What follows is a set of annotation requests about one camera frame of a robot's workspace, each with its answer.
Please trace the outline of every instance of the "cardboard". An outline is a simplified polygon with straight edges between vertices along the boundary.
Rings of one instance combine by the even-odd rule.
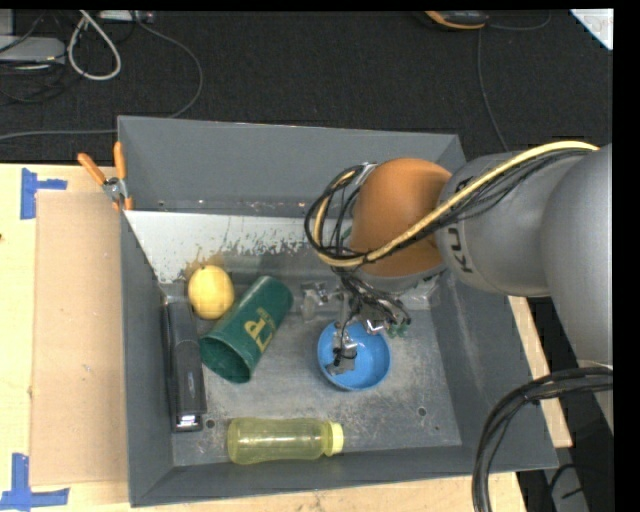
[[[31,484],[126,480],[118,214],[38,193]]]

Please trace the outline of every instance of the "blue painter's tape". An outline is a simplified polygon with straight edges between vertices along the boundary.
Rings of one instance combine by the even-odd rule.
[[[36,216],[36,192],[41,189],[66,190],[65,180],[48,179],[38,181],[38,175],[26,167],[22,168],[22,190],[20,194],[20,219]]]
[[[14,453],[11,457],[11,490],[3,491],[0,510],[30,512],[32,507],[66,505],[69,489],[51,492],[31,492],[29,487],[29,457]]]

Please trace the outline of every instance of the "lemon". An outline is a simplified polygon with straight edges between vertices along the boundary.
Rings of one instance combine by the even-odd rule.
[[[206,320],[220,318],[235,299],[229,274],[217,265],[203,265],[189,279],[189,301],[196,314]]]

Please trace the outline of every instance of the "green plastic cup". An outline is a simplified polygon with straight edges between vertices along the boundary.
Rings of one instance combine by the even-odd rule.
[[[230,382],[248,382],[292,305],[293,294],[284,283],[258,278],[200,338],[202,362]]]

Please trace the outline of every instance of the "blue object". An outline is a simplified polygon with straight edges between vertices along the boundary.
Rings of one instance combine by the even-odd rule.
[[[22,190],[20,194],[20,219],[34,219],[36,216],[36,192],[40,189],[66,190],[65,180],[49,179],[38,181],[38,175],[26,167],[22,168]]]
[[[318,363],[324,376],[340,389],[360,391],[380,384],[391,368],[391,352],[385,338],[380,334],[369,334],[361,323],[347,326],[351,339],[358,344],[355,368],[331,375],[326,366],[333,363],[333,323],[325,327],[318,340]]]
[[[31,492],[29,487],[29,457],[14,453],[11,457],[11,490],[3,491],[0,510],[30,512],[32,507],[66,505],[69,489],[51,492]]]

